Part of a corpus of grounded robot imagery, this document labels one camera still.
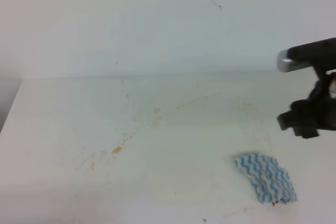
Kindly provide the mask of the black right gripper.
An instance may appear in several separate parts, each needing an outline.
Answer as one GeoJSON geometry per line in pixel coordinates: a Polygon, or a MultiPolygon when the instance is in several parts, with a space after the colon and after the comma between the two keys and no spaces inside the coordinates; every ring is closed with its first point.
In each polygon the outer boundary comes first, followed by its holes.
{"type": "Polygon", "coordinates": [[[294,101],[277,121],[281,130],[314,138],[319,130],[335,131],[335,38],[295,46],[278,54],[280,72],[312,67],[318,77],[306,99],[294,101]]]}

